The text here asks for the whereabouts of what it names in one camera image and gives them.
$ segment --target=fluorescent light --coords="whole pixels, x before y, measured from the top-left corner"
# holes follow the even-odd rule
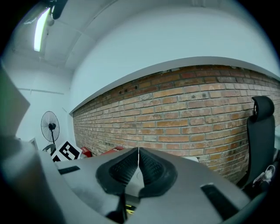
[[[41,49],[41,41],[42,41],[42,34],[44,30],[44,25],[49,14],[50,8],[43,12],[40,18],[37,21],[36,30],[35,30],[35,38],[34,38],[34,50],[40,51]]]

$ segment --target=black chair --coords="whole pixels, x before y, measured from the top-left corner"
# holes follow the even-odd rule
[[[237,186],[246,187],[273,163],[275,119],[274,104],[267,96],[252,97],[255,101],[253,115],[247,120],[249,165],[246,175]]]

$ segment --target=pedestal fan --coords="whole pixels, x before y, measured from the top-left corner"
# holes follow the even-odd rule
[[[56,115],[51,112],[47,111],[44,113],[42,119],[41,119],[41,130],[43,136],[49,141],[49,142],[55,142],[58,139],[58,136],[60,134],[60,125],[58,123]]]

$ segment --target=red object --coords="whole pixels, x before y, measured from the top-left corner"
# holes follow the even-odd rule
[[[113,149],[110,149],[109,151],[107,151],[105,153],[102,153],[101,155],[112,153],[112,152],[116,152],[116,151],[121,151],[121,150],[123,150],[123,147],[117,146],[117,147],[115,147]]]
[[[86,148],[86,147],[82,147],[82,154],[86,155],[87,157],[91,157],[91,152]]]

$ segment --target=white ceiling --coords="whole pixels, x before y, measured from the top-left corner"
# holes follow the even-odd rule
[[[128,17],[154,7],[187,4],[223,8],[244,19],[240,8],[230,1],[223,3],[222,0],[68,0],[61,17],[53,26],[47,26],[41,52],[33,50],[37,22],[34,18],[40,13],[36,8],[16,28],[11,46],[15,53],[73,72],[95,44]]]

